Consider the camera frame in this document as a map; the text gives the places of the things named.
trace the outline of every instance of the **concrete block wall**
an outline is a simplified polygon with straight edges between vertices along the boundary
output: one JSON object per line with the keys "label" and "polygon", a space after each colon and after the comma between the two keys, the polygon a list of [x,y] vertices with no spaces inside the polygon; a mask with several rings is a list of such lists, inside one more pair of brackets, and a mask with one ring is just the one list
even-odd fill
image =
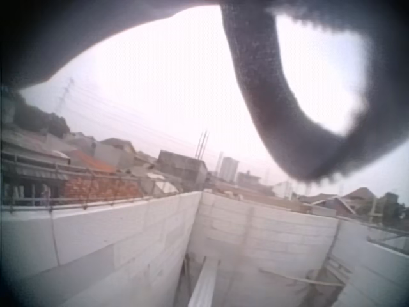
{"label": "concrete block wall", "polygon": [[314,277],[333,242],[337,223],[331,217],[277,210],[204,192],[188,246],[192,283],[204,257],[211,256],[221,260],[214,307],[296,307],[308,286],[274,272]]}
{"label": "concrete block wall", "polygon": [[408,306],[408,270],[408,255],[366,242],[333,307]]}
{"label": "concrete block wall", "polygon": [[346,278],[354,271],[358,264],[367,238],[391,237],[393,234],[383,230],[368,227],[357,221],[339,221],[339,230],[330,254],[330,262],[341,266]]}
{"label": "concrete block wall", "polygon": [[21,306],[172,306],[200,197],[2,212],[2,274]]}

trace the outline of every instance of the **utility pole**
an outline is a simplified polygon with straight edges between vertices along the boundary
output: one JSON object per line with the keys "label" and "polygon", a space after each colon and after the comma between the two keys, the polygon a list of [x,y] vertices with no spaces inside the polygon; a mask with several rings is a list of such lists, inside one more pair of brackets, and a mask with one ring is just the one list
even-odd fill
{"label": "utility pole", "polygon": [[202,143],[202,137],[203,137],[203,131],[200,134],[199,143],[197,144],[197,147],[196,147],[196,153],[194,154],[195,159],[198,159],[198,157],[199,157],[199,148],[200,148],[200,145]]}
{"label": "utility pole", "polygon": [[378,200],[376,199],[376,197],[373,198],[372,201],[372,207],[371,207],[371,213],[369,213],[369,222],[372,223],[373,222],[373,218],[374,218],[374,214],[375,214],[375,210],[376,210],[376,203],[378,202]]}
{"label": "utility pole", "polygon": [[207,130],[204,132],[204,136],[203,136],[203,139],[202,139],[202,142],[201,142],[201,144],[200,144],[200,147],[199,147],[199,153],[197,154],[197,157],[195,157],[196,159],[201,159],[201,156],[202,156],[202,151],[203,151],[203,146],[205,145],[205,141],[206,141],[206,137],[207,137]]}
{"label": "utility pole", "polygon": [[207,138],[203,141],[203,148],[202,148],[202,152],[201,155],[199,157],[199,160],[203,159],[203,155],[205,154],[205,150],[206,150],[206,146],[207,146],[207,141],[209,140],[209,133],[206,131],[207,133]]}

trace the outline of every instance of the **dark object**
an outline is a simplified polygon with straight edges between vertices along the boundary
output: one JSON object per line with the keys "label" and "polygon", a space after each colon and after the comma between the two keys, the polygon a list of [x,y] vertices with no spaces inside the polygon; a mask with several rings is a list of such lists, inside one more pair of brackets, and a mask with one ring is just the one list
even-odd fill
{"label": "dark object", "polygon": [[[221,1],[238,83],[271,155],[289,175],[315,181],[348,173],[381,157],[408,136],[409,14],[403,1]],[[213,0],[10,1],[2,7],[2,82],[22,88],[54,75],[81,52],[120,31]],[[275,17],[369,41],[367,110],[342,138],[300,109],[282,71]]]}

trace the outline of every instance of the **tree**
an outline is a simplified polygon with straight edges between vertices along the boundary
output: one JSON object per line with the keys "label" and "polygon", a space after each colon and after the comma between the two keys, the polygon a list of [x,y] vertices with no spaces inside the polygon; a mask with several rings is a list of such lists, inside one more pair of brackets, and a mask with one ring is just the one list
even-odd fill
{"label": "tree", "polygon": [[70,132],[65,118],[30,106],[18,92],[12,92],[10,98],[15,102],[14,123],[20,128],[33,132],[47,131],[59,138]]}

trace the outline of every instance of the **tiled roof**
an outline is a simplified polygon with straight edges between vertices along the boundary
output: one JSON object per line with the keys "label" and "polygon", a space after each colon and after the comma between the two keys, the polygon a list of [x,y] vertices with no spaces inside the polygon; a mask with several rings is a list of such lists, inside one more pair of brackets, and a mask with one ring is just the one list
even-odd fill
{"label": "tiled roof", "polygon": [[72,150],[70,152],[64,152],[64,153],[72,159],[77,159],[85,167],[98,169],[100,171],[110,171],[110,172],[116,171],[115,167],[105,162],[102,162],[101,160],[98,160],[94,157],[91,157],[90,155],[87,155],[86,153],[80,150]]}

